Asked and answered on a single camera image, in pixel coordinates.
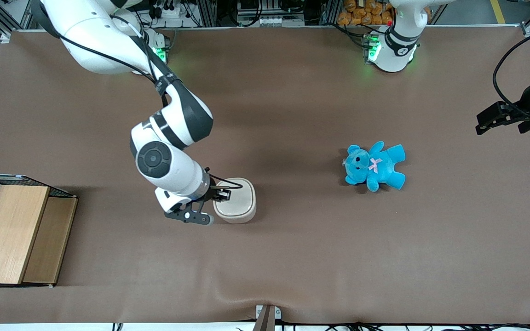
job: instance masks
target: wooden panel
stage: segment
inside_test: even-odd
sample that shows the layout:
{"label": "wooden panel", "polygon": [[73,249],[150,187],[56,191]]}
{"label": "wooden panel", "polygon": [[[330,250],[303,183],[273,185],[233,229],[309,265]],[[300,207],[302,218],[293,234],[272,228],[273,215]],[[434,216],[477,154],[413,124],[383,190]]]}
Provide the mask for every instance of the wooden panel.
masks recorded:
{"label": "wooden panel", "polygon": [[57,282],[76,207],[77,198],[48,198],[23,282]]}
{"label": "wooden panel", "polygon": [[19,284],[46,204],[46,186],[0,187],[0,284]]}

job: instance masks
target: black cable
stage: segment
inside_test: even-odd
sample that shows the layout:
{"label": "black cable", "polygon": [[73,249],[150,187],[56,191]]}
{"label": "black cable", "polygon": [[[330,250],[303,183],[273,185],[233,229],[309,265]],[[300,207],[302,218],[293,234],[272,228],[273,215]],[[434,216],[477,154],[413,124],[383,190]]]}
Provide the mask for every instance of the black cable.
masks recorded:
{"label": "black cable", "polygon": [[358,42],[354,37],[357,37],[357,38],[363,38],[363,34],[356,34],[355,32],[350,32],[349,30],[347,30],[347,26],[346,25],[343,25],[342,27],[336,23],[323,23],[322,25],[331,25],[335,28],[337,28],[340,32],[343,32],[344,34],[346,34],[349,39],[351,39],[351,41],[353,42],[353,44],[359,46],[359,47],[362,47],[362,48],[369,48],[369,46],[366,46],[364,44],[361,44],[360,42]]}
{"label": "black cable", "polygon": [[386,34],[385,31],[379,31],[378,29],[374,29],[374,28],[370,27],[369,25],[365,25],[365,24],[361,24],[361,23],[358,24],[358,25],[361,26],[361,27],[366,27],[366,28],[370,29],[371,31],[375,31],[375,32],[377,32],[379,34],[382,34],[382,35]]}
{"label": "black cable", "polygon": [[290,8],[283,5],[283,0],[277,0],[277,6],[282,9],[282,11],[286,11],[288,13],[299,13],[304,11],[305,7],[305,1],[302,2],[301,6],[297,8]]}
{"label": "black cable", "polygon": [[92,52],[93,54],[96,54],[96,55],[99,55],[101,57],[104,57],[106,59],[111,59],[112,61],[115,61],[115,62],[118,62],[122,65],[126,65],[126,67],[129,67],[130,69],[136,71],[137,73],[145,76],[146,78],[148,78],[151,82],[153,82],[153,84],[155,83],[155,81],[153,80],[153,77],[151,77],[149,74],[146,74],[144,73],[141,69],[138,69],[137,67],[135,67],[134,65],[131,65],[130,63],[126,63],[120,59],[116,59],[115,57],[112,57],[110,55],[107,55],[107,54],[103,54],[102,52],[98,52],[97,50],[92,50],[91,48],[87,47],[87,46],[83,46],[81,44],[77,44],[76,42],[74,42],[73,40],[70,40],[69,38],[57,33],[58,36],[62,39],[62,40],[65,40],[66,42],[68,42],[69,44],[72,44],[74,46],[77,46],[83,50],[86,50],[86,51],[89,51],[89,52]]}
{"label": "black cable", "polygon": [[237,183],[229,182],[229,181],[226,180],[226,179],[222,179],[222,178],[217,177],[217,176],[214,176],[214,175],[212,175],[212,174],[210,174],[210,173],[209,173],[208,175],[210,175],[210,177],[212,177],[212,178],[214,178],[214,179],[220,180],[220,181],[225,182],[225,183],[233,184],[233,185],[236,186],[236,187],[229,187],[229,190],[237,190],[237,189],[239,189],[239,188],[242,188],[242,185],[241,185],[241,184],[237,184]]}
{"label": "black cable", "polygon": [[[111,17],[111,18],[115,18],[115,19],[118,19],[118,20],[120,20],[120,21],[126,23],[126,25],[131,26],[131,24],[130,24],[127,20],[125,20],[124,18],[122,18],[122,17],[118,17],[118,16],[115,16],[115,15],[110,15],[109,17]],[[153,70],[153,63],[152,63],[152,61],[151,61],[151,55],[149,54],[149,47],[147,46],[147,42],[145,42],[145,40],[143,40],[143,38],[140,38],[140,37],[139,37],[139,39],[141,39],[141,40],[145,43],[145,45],[144,45],[144,47],[143,47],[144,54],[145,54],[146,57],[147,57],[147,61],[149,61],[149,62],[148,62],[148,63],[149,63],[149,71],[150,71],[151,75],[153,76],[153,82],[156,82],[156,74],[155,74],[155,72],[154,72],[154,70]],[[166,107],[166,106],[169,104],[169,103],[167,102],[167,97],[166,97],[164,94],[161,96],[161,100],[162,100],[162,106],[163,106],[163,107]]]}
{"label": "black cable", "polygon": [[189,4],[189,0],[183,0],[182,4],[185,7],[185,11],[187,11],[189,13],[190,18],[193,21],[193,23],[195,23],[198,28],[202,27],[202,25],[200,25],[200,21],[198,21],[198,19],[194,15],[193,11],[191,10],[190,4]]}
{"label": "black cable", "polygon": [[232,10],[230,9],[231,6],[230,4],[233,4],[235,3],[237,0],[230,0],[229,2],[229,19],[230,21],[232,21],[232,23],[234,23],[234,25],[236,25],[237,27],[250,27],[251,25],[255,24],[257,21],[259,21],[259,18],[261,18],[261,14],[263,13],[263,3],[261,3],[261,0],[257,0],[257,9],[255,10],[255,17],[253,17],[253,20],[251,21],[251,23],[247,24],[247,25],[244,25],[242,23],[238,23],[238,21],[236,19],[234,19],[233,15],[232,15]]}
{"label": "black cable", "polygon": [[[351,34],[351,35],[354,35],[354,36],[363,36],[363,34],[356,34],[356,33],[353,33],[353,32],[349,32],[347,31],[347,28],[342,28],[340,25],[338,25],[337,23],[332,23],[332,22],[327,22],[327,23],[322,23],[322,25],[332,25],[333,27],[337,28],[339,31],[345,33],[345,34]],[[360,27],[365,27],[365,28],[368,28],[370,29],[371,31],[375,31],[379,34],[383,34],[385,35],[386,33],[385,32],[382,32],[382,31],[379,31],[377,29],[374,29],[372,27],[370,27],[369,25],[365,25],[365,24],[358,24],[357,26],[360,26]]]}
{"label": "black cable", "polygon": [[530,114],[526,113],[525,111],[523,111],[522,109],[520,109],[519,107],[517,107],[514,103],[512,103],[503,93],[502,91],[500,90],[500,88],[498,87],[498,81],[496,80],[496,74],[498,73],[498,70],[500,69],[500,67],[502,66],[502,64],[504,63],[504,61],[507,59],[507,57],[515,50],[517,49],[519,46],[521,46],[522,44],[526,43],[527,41],[530,40],[530,36],[526,37],[525,39],[521,40],[520,42],[517,42],[517,44],[515,44],[513,47],[511,47],[507,52],[506,54],[504,54],[504,56],[500,59],[500,62],[498,63],[498,65],[496,65],[496,68],[494,69],[494,73],[492,74],[492,83],[494,84],[494,89],[496,90],[496,93],[498,93],[498,95],[502,98],[502,100],[507,103],[507,105],[509,105],[509,107],[511,107],[512,109],[518,111],[519,113],[523,114],[524,116],[526,116],[528,119],[530,119]]}
{"label": "black cable", "polygon": [[140,14],[137,11],[135,13],[136,13],[136,16],[138,17],[138,20],[140,21],[140,25],[144,26],[146,24],[146,25],[149,25],[149,27],[151,26],[151,23],[147,21],[143,21],[143,19],[140,17]]}

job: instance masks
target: teddy bear leg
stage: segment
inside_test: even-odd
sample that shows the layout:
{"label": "teddy bear leg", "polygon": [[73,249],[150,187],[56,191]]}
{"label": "teddy bear leg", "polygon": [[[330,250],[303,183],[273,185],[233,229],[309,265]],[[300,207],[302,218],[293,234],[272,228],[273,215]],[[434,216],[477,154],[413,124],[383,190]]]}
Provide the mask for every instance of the teddy bear leg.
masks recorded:
{"label": "teddy bear leg", "polygon": [[402,145],[395,145],[387,149],[387,155],[392,158],[394,163],[402,162],[406,159],[406,153],[404,153],[404,147]]}
{"label": "teddy bear leg", "polygon": [[389,176],[389,178],[386,181],[386,184],[389,186],[400,190],[402,186],[404,185],[404,181],[406,180],[406,176],[400,172],[394,171]]}

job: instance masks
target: table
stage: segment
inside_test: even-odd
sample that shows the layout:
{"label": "table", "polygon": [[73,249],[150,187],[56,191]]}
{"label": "table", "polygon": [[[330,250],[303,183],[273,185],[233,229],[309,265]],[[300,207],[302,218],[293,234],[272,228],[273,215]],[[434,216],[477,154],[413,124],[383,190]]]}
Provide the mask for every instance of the table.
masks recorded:
{"label": "table", "polygon": [[[324,29],[182,31],[170,66],[212,109],[186,149],[250,179],[257,215],[211,227],[165,219],[130,128],[158,110],[142,77],[81,69],[58,40],[0,46],[0,172],[80,197],[55,289],[0,290],[0,322],[244,320],[530,323],[530,138],[476,136],[491,73],[519,28],[428,28],[398,74]],[[530,84],[530,42],[500,86]],[[347,186],[350,144],[403,144],[402,191]]]}

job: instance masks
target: green light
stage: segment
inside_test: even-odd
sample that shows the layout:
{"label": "green light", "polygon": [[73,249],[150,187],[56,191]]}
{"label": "green light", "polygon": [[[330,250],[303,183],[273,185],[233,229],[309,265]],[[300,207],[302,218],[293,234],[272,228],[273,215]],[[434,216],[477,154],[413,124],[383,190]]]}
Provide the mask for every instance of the green light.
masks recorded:
{"label": "green light", "polygon": [[369,50],[369,60],[370,61],[376,61],[377,55],[379,54],[379,51],[381,50],[381,42],[377,42],[371,50]]}

